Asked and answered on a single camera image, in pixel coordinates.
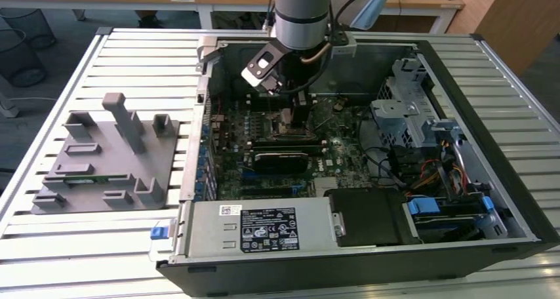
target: warning label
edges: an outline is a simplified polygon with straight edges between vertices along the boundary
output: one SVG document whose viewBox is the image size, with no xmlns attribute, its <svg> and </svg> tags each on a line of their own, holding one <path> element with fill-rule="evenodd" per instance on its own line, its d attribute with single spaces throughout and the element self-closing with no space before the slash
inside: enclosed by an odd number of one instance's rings
<svg viewBox="0 0 560 299">
<path fill-rule="evenodd" d="M 241 249 L 245 253 L 299 250 L 294 207 L 243 210 L 241 222 Z"/>
</svg>

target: silver metal panel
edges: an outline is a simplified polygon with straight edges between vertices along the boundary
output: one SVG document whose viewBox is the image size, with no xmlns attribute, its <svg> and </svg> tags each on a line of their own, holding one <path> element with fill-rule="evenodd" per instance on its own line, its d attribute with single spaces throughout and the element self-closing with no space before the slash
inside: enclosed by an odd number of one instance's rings
<svg viewBox="0 0 560 299">
<path fill-rule="evenodd" d="M 119 81 L 113 76 L 91 76 L 93 66 L 194 66 L 197 56 L 134 56 L 127 49 L 157 49 L 157 43 L 131 47 L 130 41 L 174 41 L 167 49 L 187 50 L 175 52 L 197 53 L 191 42 L 197 42 L 203 34 L 265 36 L 257 31 L 195 31 L 195 30 L 131 30 L 117 29 L 109 40 L 97 37 L 93 47 L 86 53 L 77 73 L 70 80 L 62 98 L 47 118 L 39 136 L 30 148 L 13 182 L 0 197 L 0 298 L 189 298 L 182 290 L 155 270 L 154 260 L 169 257 L 173 247 L 166 244 L 151 244 L 150 228 L 159 221 L 178 215 L 179 186 L 183 182 L 183 171 L 178 168 L 170 184 L 169 209 L 137 212 L 110 212 L 75 215 L 33 215 L 31 199 L 34 191 L 41 188 L 43 172 L 51 168 L 53 157 L 63 147 L 65 137 L 61 130 L 62 119 L 69 110 L 89 108 L 87 102 L 75 104 L 78 98 L 99 100 L 106 92 L 122 90 L 134 104 L 141 100 L 147 105 L 139 112 L 141 118 L 151 117 L 162 110 L 151 107 L 153 99 L 170 101 L 173 111 L 166 111 L 174 119 L 182 121 L 182 135 L 178 143 L 179 153 L 175 156 L 175 167 L 183 167 L 189 153 L 189 132 L 193 127 L 193 109 L 189 100 L 195 97 L 197 76 L 118 76 L 138 77 L 135 82 Z M 557 162 L 560 160 L 559 131 L 557 123 L 549 121 L 547 114 L 521 83 L 513 81 L 509 70 L 493 57 L 489 49 L 467 35 L 387 34 L 357 33 L 357 37 L 371 39 L 426 39 L 438 49 L 441 58 L 451 68 L 495 69 L 503 76 L 481 77 L 479 75 L 457 76 L 458 83 L 469 98 L 494 99 L 485 106 L 479 104 L 477 111 L 493 130 L 495 138 L 502 141 L 502 149 L 513 160 L 513 165 L 522 174 L 538 203 L 557 228 L 560 229 L 560 174 Z M 105 56 L 95 59 L 102 48 L 119 49 L 117 54 L 126 56 Z M 91 79 L 105 78 L 98 83 Z M 501 97 L 507 98 L 502 104 Z M 445 112 L 451 117 L 449 108 Z M 107 118 L 103 111 L 93 111 L 97 119 Z M 345 287 L 338 289 L 309 290 L 283 294 L 263 294 L 257 298 L 294 298 L 314 296 L 315 298 L 379 298 L 399 294 L 407 298 L 558 298 L 560 289 L 560 248 L 534 256 L 526 260 L 515 260 L 497 264 L 491 268 L 474 273 L 465 279 L 449 281 L 419 281 L 366 287 Z"/>
</svg>

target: aluminum extrusion table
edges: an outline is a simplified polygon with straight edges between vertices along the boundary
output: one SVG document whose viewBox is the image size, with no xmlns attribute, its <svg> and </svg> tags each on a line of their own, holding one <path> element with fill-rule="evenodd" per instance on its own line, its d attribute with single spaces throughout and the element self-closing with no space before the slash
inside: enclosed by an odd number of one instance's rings
<svg viewBox="0 0 560 299">
<path fill-rule="evenodd" d="M 0 298 L 189 298 L 155 270 L 171 246 L 155 246 L 150 230 L 178 216 L 189 154 L 190 122 L 201 77 L 202 35 L 265 36 L 251 31 L 115 29 L 97 35 L 61 99 L 0 198 Z M 485 41 L 469 35 L 358 33 L 361 38 L 426 39 L 478 111 L 546 215 L 560 228 L 560 126 Z M 163 210 L 34 215 L 33 198 L 69 135 L 70 111 L 107 119 L 107 92 L 127 96 L 141 120 L 165 111 L 182 122 Z M 439 96 L 447 115 L 447 103 Z M 558 298 L 560 248 L 502 262 L 465 279 L 306 290 L 259 298 Z"/>
</svg>

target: metal bracket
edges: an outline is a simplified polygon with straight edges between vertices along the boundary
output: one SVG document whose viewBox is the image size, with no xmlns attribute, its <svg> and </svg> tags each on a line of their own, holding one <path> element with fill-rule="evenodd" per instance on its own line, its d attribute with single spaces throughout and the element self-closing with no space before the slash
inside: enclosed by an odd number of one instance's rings
<svg viewBox="0 0 560 299">
<path fill-rule="evenodd" d="M 205 36 L 199 40 L 199 47 L 197 48 L 199 63 L 197 64 L 197 71 L 206 73 L 206 66 L 209 62 L 221 57 L 221 47 L 218 46 L 218 37 Z"/>
<path fill-rule="evenodd" d="M 358 43 L 354 34 L 346 33 L 343 43 L 334 43 L 333 45 L 333 57 L 338 55 L 357 56 Z"/>
<path fill-rule="evenodd" d="M 419 115 L 419 109 L 413 102 L 401 100 L 375 100 L 371 103 L 377 117 L 385 119 L 402 119 L 410 115 Z"/>
</svg>

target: cable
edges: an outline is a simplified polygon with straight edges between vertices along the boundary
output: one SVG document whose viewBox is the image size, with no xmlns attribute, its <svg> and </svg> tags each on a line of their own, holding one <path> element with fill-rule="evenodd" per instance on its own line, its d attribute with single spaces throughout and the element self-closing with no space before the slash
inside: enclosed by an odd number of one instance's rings
<svg viewBox="0 0 560 299">
<path fill-rule="evenodd" d="M 337 24 L 339 24 L 341 15 L 343 15 L 343 12 L 347 10 L 347 8 L 353 5 L 354 2 L 357 2 L 357 0 L 349 0 L 349 2 L 343 5 L 343 7 L 341 7 L 341 10 L 339 10 L 339 12 L 337 14 L 337 17 L 335 17 L 335 23 Z"/>
<path fill-rule="evenodd" d="M 359 150 L 362 151 L 362 153 L 365 154 L 365 156 L 366 156 L 366 158 L 369 158 L 369 160 L 370 160 L 370 162 L 375 165 L 375 166 L 378 166 L 378 168 L 379 169 L 382 169 L 383 171 L 386 171 L 387 172 L 387 175 L 394 179 L 394 181 L 395 181 L 395 183 L 397 183 L 397 185 L 401 187 L 401 188 L 407 188 L 407 183 L 405 183 L 403 182 L 403 180 L 401 180 L 399 179 L 399 177 L 394 174 L 394 172 L 387 168 L 387 167 L 385 167 L 370 155 L 369 155 L 369 153 L 366 152 L 366 150 L 365 150 L 365 147 L 362 146 L 362 141 L 361 141 L 361 130 L 362 130 L 362 122 L 363 122 L 363 118 L 365 118 L 365 116 L 363 116 L 363 114 L 365 114 L 365 112 L 369 110 L 369 108 L 370 108 L 370 106 L 367 106 L 366 108 L 365 108 L 365 110 L 362 111 L 362 116 L 361 116 L 361 122 L 359 122 L 359 124 L 358 124 L 358 136 L 357 136 L 357 138 L 358 138 L 358 148 L 359 148 Z"/>
<path fill-rule="evenodd" d="M 402 18 L 402 14 L 403 14 L 403 3 L 402 0 L 399 0 L 399 15 L 395 19 L 395 29 L 394 31 L 398 32 L 398 28 L 399 28 L 399 19 Z"/>
<path fill-rule="evenodd" d="M 47 97 L 26 97 L 26 98 L 13 98 L 10 100 L 51 100 L 58 101 L 57 98 L 47 98 Z"/>
<path fill-rule="evenodd" d="M 266 12 L 267 19 L 270 19 L 270 17 L 271 17 L 271 11 L 273 11 L 271 6 L 273 6 L 273 0 L 269 0 L 269 8 L 267 8 L 267 12 Z"/>
<path fill-rule="evenodd" d="M 311 58 L 302 58 L 302 63 L 303 64 L 311 64 L 315 61 L 318 61 L 322 56 L 325 55 L 325 53 L 333 48 L 333 44 L 331 43 L 326 43 L 325 47 L 319 50 L 319 52 L 317 53 L 317 55 L 314 55 Z"/>
</svg>

